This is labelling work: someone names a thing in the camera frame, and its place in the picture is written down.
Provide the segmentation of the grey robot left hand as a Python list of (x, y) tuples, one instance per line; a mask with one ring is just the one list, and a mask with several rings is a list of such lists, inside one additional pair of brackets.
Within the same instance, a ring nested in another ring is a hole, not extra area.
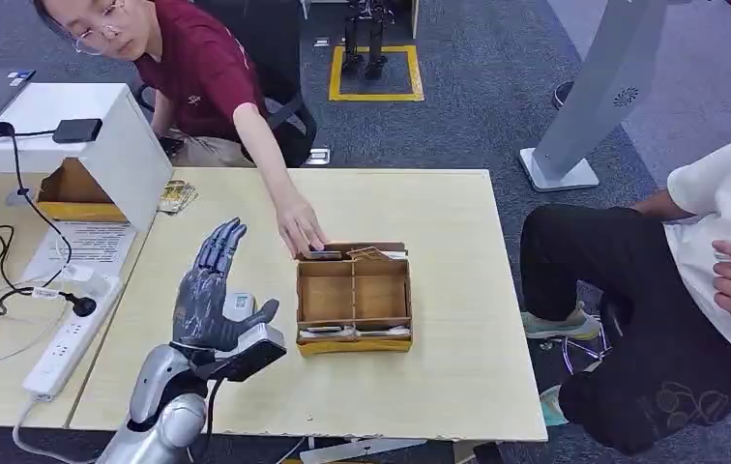
[(198, 349), (229, 352), (241, 335), (274, 320), (279, 301), (270, 299), (241, 321), (223, 315), (226, 281), (233, 257), (248, 228), (237, 217), (221, 223), (202, 243), (182, 278), (174, 305), (172, 340)]

